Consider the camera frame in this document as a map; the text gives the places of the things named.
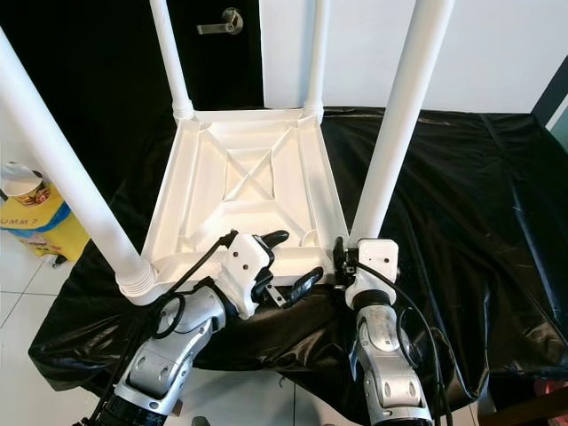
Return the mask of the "black plastic sheet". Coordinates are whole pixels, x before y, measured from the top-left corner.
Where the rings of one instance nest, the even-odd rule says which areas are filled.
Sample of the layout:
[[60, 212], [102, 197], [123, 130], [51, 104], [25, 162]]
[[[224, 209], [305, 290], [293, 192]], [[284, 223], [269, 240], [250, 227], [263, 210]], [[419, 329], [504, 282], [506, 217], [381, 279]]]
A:
[[[326, 109], [323, 134], [348, 222], [354, 216], [381, 108]], [[88, 160], [126, 158], [126, 171], [91, 171], [119, 186], [109, 207], [135, 245], [146, 239], [173, 146], [170, 113], [96, 147]], [[450, 408], [478, 400], [495, 378], [568, 380], [568, 153], [531, 114], [422, 111], [382, 238], [400, 247], [398, 284], [438, 338]], [[125, 352], [139, 307], [121, 295], [93, 243], [29, 346], [56, 391], [100, 393]], [[365, 421], [345, 365], [351, 342], [341, 293], [314, 289], [295, 308], [258, 313], [211, 338], [195, 366], [281, 373], [350, 421]]]

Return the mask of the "yellow box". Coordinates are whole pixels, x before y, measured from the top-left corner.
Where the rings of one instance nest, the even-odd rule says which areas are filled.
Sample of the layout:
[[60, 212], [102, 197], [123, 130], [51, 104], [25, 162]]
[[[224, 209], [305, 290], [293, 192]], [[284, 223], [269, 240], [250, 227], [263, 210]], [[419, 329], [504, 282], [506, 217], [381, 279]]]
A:
[[11, 196], [0, 208], [0, 230], [11, 233], [36, 256], [75, 258], [73, 238], [65, 225], [70, 215], [72, 210], [57, 194], [39, 204], [21, 204]]

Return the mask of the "instant noodle cup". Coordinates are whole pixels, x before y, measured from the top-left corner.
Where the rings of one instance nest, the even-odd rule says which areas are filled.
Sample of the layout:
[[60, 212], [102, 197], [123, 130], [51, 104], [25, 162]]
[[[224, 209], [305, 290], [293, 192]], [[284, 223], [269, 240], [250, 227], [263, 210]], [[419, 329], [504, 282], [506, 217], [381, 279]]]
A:
[[51, 196], [43, 176], [19, 162], [6, 162], [0, 168], [0, 188], [8, 198], [25, 207], [39, 206]]

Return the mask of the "black door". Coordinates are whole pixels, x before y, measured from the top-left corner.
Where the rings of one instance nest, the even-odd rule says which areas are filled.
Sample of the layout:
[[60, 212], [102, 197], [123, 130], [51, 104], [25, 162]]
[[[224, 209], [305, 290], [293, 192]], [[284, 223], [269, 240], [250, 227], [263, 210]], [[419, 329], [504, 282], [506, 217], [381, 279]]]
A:
[[[259, 1], [167, 3], [194, 108], [263, 108]], [[196, 31], [231, 7], [242, 33]], [[176, 128], [149, 0], [1, 0], [0, 28], [114, 214], [149, 223]]]

